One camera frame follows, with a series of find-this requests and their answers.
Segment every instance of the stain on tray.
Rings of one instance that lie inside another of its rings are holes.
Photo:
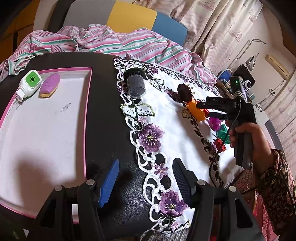
[[[71,103],[65,105],[65,106],[61,109],[61,112],[66,112],[66,110],[69,108],[70,105],[71,105]]]

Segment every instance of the gray fabric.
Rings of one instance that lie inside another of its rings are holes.
[[[114,0],[85,0],[71,4],[63,26],[88,28],[89,24],[107,24]]]
[[[185,241],[188,235],[189,229],[183,229],[178,232],[172,233],[170,237],[166,237],[157,232],[151,230],[145,231],[139,237],[139,241]]]

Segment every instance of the striped fabric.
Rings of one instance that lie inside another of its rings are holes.
[[[57,33],[38,30],[27,35],[15,53],[0,65],[0,82],[7,75],[17,75],[31,58],[56,52],[93,52],[117,55],[157,63],[186,76],[212,85],[216,76],[202,65],[201,58],[190,50],[146,28],[131,33],[115,33],[106,25],[89,25],[88,29],[62,27]]]

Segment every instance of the green square panel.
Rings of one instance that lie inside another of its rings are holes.
[[[35,72],[31,72],[26,77],[26,82],[31,88],[34,88],[39,83],[39,77]]]

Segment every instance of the purple toy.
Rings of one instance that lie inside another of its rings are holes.
[[[39,95],[41,97],[50,97],[57,88],[61,77],[58,73],[54,73],[46,78],[40,87]]]
[[[221,121],[218,118],[210,117],[208,123],[213,131],[219,131],[221,128]]]

